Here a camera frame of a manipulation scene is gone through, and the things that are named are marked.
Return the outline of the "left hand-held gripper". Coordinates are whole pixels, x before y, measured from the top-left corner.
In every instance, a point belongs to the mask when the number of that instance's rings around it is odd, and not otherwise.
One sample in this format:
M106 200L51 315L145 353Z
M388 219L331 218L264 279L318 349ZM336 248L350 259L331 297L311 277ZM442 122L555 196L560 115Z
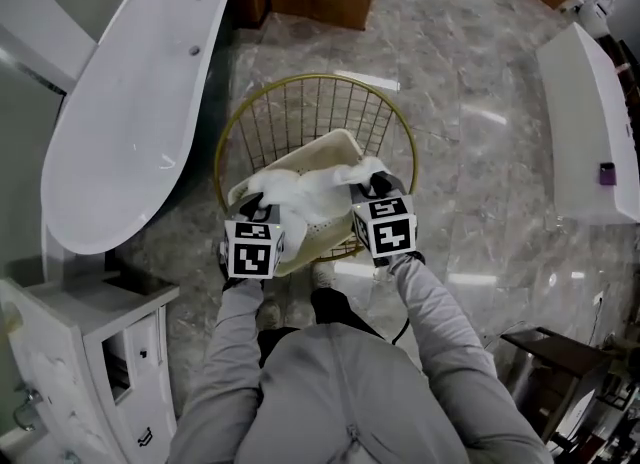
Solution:
M240 200L238 213L253 217L260 208L263 193L254 193ZM280 206L267 207L267 221L280 221ZM230 278L271 279L284 249L284 231L280 224L225 222L223 256Z

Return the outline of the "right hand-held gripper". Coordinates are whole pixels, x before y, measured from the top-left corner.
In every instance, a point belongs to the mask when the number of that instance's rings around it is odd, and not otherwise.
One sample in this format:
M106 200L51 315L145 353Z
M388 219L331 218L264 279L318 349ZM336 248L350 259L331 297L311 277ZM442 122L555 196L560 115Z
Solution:
M373 258L416 250L417 217L413 198L404 195L402 182L394 175L378 171L370 186L350 184L353 225L361 244Z

